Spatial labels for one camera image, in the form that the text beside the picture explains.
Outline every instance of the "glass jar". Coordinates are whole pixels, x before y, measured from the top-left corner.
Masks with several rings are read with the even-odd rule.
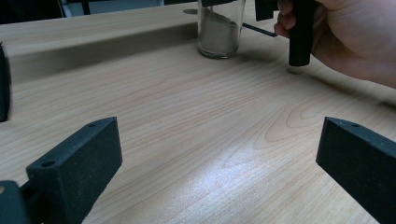
[[[239,46],[246,0],[198,0],[198,50],[229,58]]]

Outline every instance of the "black handle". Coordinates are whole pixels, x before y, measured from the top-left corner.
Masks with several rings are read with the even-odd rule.
[[[305,66],[311,56],[315,0],[294,0],[296,25],[290,29],[289,65]]]

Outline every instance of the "black clamp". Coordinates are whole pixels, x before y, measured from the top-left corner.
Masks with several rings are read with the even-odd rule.
[[[0,223],[81,223],[121,163],[117,119],[90,123],[30,164],[21,188],[0,181]]]
[[[396,223],[396,143],[357,123],[326,118],[317,163],[380,223]]]

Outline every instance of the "hand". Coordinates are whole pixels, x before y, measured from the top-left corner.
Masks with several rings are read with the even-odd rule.
[[[396,89],[396,0],[317,0],[312,54],[345,75]],[[292,0],[278,0],[275,31],[289,37]]]

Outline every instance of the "light wood surface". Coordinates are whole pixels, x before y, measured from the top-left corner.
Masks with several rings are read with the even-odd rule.
[[[395,140],[395,90],[242,29],[230,60],[198,53],[196,4],[0,26],[12,111],[0,179],[83,125],[116,116],[123,165],[85,223],[375,223],[315,163],[324,117]],[[275,20],[245,22],[272,30]]]

